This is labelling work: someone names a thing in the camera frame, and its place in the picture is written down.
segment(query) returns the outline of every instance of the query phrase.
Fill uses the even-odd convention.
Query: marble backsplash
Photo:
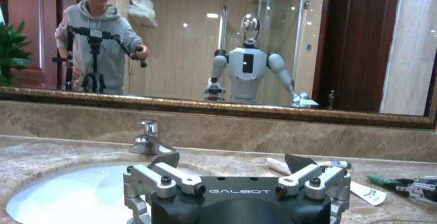
[[[0,101],[0,135],[132,143],[140,119],[178,147],[437,162],[429,130]]]

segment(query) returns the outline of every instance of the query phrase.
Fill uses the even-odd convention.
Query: white sink basin
[[[127,223],[132,218],[123,198],[128,165],[80,167],[39,180],[11,198],[9,215],[24,224]]]

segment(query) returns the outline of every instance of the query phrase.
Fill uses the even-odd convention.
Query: humanoid robot
[[[243,45],[227,55],[225,50],[217,50],[213,65],[213,75],[209,79],[206,97],[209,101],[222,101],[226,90],[219,83],[226,64],[231,78],[231,102],[254,104],[257,101],[258,84],[270,68],[291,97],[294,107],[318,105],[306,93],[294,92],[294,80],[286,69],[286,63],[279,54],[266,53],[255,47],[261,32],[261,21],[254,14],[247,14],[241,22],[241,36]]]

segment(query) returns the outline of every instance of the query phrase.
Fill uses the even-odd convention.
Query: gray hoodie
[[[104,14],[92,17],[86,7],[86,1],[72,5],[64,11],[64,18],[55,32],[58,48],[67,48],[67,26],[87,27],[94,30],[108,31],[119,34],[122,41],[134,52],[135,44],[142,43],[142,38],[132,30],[131,24],[120,16],[116,8],[108,5]],[[75,34],[74,65],[79,67],[80,78],[75,81],[75,89],[82,90],[82,81],[87,73],[92,73],[92,54],[87,37]],[[124,75],[124,52],[115,40],[103,40],[98,57],[98,72],[104,76],[107,89],[104,93],[122,94]]]

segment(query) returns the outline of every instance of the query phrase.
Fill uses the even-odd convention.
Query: shower enclosure
[[[229,0],[222,10],[218,48],[231,51],[242,45],[241,20],[246,14],[257,14],[262,23],[257,47],[267,54],[281,54],[287,70],[295,76],[303,5],[305,0]],[[230,88],[229,78],[223,78],[222,83]],[[290,95],[270,70],[259,85],[257,103],[290,105]]]

